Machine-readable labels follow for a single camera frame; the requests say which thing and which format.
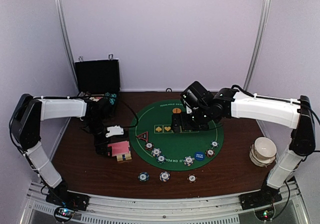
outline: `white wall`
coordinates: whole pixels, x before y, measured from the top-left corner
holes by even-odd
[[[281,98],[307,95],[320,115],[320,0],[272,0],[261,52],[249,91]],[[290,130],[265,123],[282,152]],[[317,149],[320,129],[316,123]],[[320,155],[311,155],[296,171],[312,219],[320,220]]]
[[[263,0],[62,0],[75,60],[120,59],[125,91],[242,84]]]
[[[18,220],[31,179],[29,164],[9,139],[9,119],[23,93],[74,95],[54,0],[0,0],[0,222]],[[42,123],[49,154],[65,119]]]

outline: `green circle mat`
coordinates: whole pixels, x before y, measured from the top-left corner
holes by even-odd
[[[139,123],[137,127],[129,132],[131,146],[136,153],[147,163],[168,171],[187,171],[202,167],[212,161],[222,148],[224,141],[224,131],[222,127],[211,121],[209,127],[215,128],[208,131],[184,131],[174,133],[171,130],[171,116],[177,109],[185,111],[180,100],[163,100],[148,105],[138,114]],[[154,144],[155,148],[160,148],[162,154],[166,157],[166,162],[159,164],[157,158],[151,155],[150,150],[145,149],[146,142],[138,139],[137,136],[148,132],[148,141]],[[206,152],[211,148],[211,142],[216,141],[219,146],[214,149],[214,157],[206,157],[202,161],[194,159],[196,152]],[[193,157],[191,166],[184,164],[186,156]]]

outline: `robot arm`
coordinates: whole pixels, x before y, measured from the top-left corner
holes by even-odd
[[[119,126],[104,127],[104,101],[98,102],[79,98],[34,98],[23,94],[10,120],[10,134],[20,145],[19,149],[26,157],[32,170],[44,181],[49,188],[46,201],[69,208],[85,211],[89,197],[68,192],[66,181],[54,168],[46,155],[40,137],[41,121],[54,118],[76,117],[83,118],[90,133],[94,135],[94,146],[98,154],[112,156],[112,148],[108,147],[113,135],[123,135],[124,130]]]
[[[222,118],[249,118],[293,129],[291,143],[267,175],[257,195],[263,196],[266,203],[270,203],[290,174],[316,148],[314,120],[307,96],[302,95],[299,100],[279,99],[252,95],[235,88],[223,88],[213,96],[195,81],[181,93],[181,102],[186,112],[172,115],[171,125],[175,133],[182,130],[205,131],[209,128],[208,122],[218,123]],[[255,207],[248,199],[242,199],[241,204],[243,209]]]

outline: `white bowl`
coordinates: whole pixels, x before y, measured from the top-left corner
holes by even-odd
[[[270,164],[276,159],[275,156],[273,156],[273,157],[271,157],[271,158],[269,158],[269,159],[259,159],[259,158],[255,155],[254,149],[255,149],[255,146],[252,145],[251,148],[250,148],[249,157],[250,157],[251,161],[252,161],[256,166],[266,167],[266,166],[270,165]]]
[[[261,159],[273,158],[277,153],[277,147],[272,140],[266,137],[259,137],[254,142],[256,156]]]

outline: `poker chip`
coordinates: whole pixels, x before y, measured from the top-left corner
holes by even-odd
[[[190,183],[195,183],[197,181],[197,177],[193,174],[190,174],[187,178]]]
[[[201,162],[205,159],[205,154],[202,151],[197,151],[194,153],[194,159]]]
[[[159,175],[160,181],[167,182],[170,179],[170,173],[167,171],[163,171]]]
[[[194,160],[191,156],[186,156],[184,158],[184,164],[187,166],[187,167],[190,167],[192,164],[194,163]]]
[[[212,146],[213,148],[217,148],[217,147],[219,146],[219,143],[213,140],[213,141],[211,142],[211,146]]]
[[[151,151],[151,155],[154,157],[158,157],[161,154],[161,150],[159,148],[153,148]]]
[[[208,157],[208,158],[212,158],[214,155],[215,155],[215,151],[214,150],[206,150],[205,151],[205,155]]]
[[[154,144],[152,142],[147,142],[145,145],[144,145],[144,148],[147,150],[147,151],[151,151],[153,148],[154,148]]]
[[[156,158],[156,161],[159,163],[159,164],[163,164],[166,162],[166,157],[164,155],[159,155],[157,158]]]
[[[138,179],[140,182],[146,182],[149,180],[149,174],[147,172],[141,172],[139,175],[138,175]]]

